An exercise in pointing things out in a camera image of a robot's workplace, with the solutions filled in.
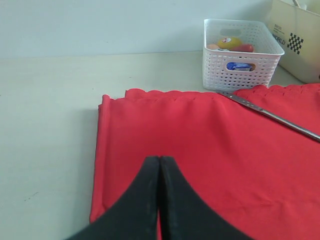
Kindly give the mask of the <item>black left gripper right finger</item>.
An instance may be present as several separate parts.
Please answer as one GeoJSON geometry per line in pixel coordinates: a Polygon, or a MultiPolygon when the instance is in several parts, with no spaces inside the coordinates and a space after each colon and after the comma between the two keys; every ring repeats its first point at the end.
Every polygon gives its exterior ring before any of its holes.
{"type": "Polygon", "coordinates": [[[194,191],[172,157],[159,160],[159,222],[163,240],[249,240],[194,191]]]}

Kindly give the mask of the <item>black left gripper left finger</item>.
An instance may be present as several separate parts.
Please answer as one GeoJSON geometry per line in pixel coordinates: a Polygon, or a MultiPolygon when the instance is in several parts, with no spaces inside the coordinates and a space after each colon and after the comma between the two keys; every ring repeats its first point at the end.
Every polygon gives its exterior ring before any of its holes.
{"type": "Polygon", "coordinates": [[[160,163],[147,157],[122,196],[102,216],[70,240],[155,240],[160,163]]]}

